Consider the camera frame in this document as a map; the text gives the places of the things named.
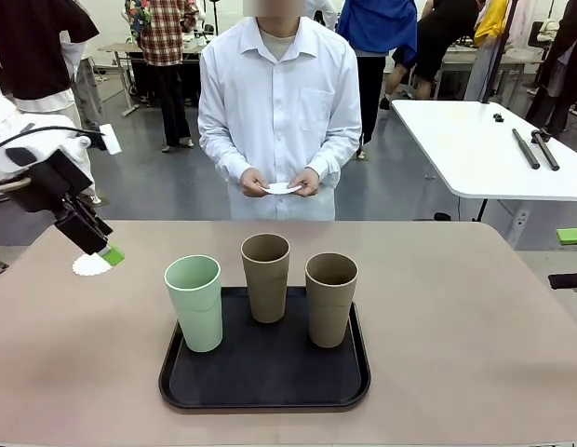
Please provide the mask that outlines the person's right hand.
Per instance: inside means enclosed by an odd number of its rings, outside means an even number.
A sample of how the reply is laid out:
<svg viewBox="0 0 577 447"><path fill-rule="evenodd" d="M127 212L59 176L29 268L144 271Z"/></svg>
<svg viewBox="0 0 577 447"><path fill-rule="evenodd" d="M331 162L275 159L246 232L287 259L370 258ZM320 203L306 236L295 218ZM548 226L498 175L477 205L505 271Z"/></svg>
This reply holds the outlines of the person's right hand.
<svg viewBox="0 0 577 447"><path fill-rule="evenodd" d="M269 183L258 169L246 169L240 176L239 184L244 196L259 198L268 194Z"/></svg>

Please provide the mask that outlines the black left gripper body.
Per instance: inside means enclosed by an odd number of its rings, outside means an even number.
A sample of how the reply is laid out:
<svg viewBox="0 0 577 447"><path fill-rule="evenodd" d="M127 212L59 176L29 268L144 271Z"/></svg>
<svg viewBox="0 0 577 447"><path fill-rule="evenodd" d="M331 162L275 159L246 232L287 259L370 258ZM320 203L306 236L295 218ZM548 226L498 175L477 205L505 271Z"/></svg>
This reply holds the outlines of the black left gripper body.
<svg viewBox="0 0 577 447"><path fill-rule="evenodd" d="M61 150L8 183L25 180L29 182L12 187L7 196L28 212L50 211L64 215L69 210L91 211L89 200L82 198L91 180Z"/></svg>

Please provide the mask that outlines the person's left hand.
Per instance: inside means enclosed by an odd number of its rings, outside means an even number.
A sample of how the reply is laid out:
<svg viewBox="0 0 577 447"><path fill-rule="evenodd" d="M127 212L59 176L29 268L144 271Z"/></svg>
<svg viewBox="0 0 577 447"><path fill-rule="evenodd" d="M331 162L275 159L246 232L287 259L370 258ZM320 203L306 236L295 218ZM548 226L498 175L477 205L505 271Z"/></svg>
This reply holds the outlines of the person's left hand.
<svg viewBox="0 0 577 447"><path fill-rule="evenodd" d="M320 185L319 175L314 169L303 169L289 184L288 188L297 188L294 194L301 197L315 196Z"/></svg>

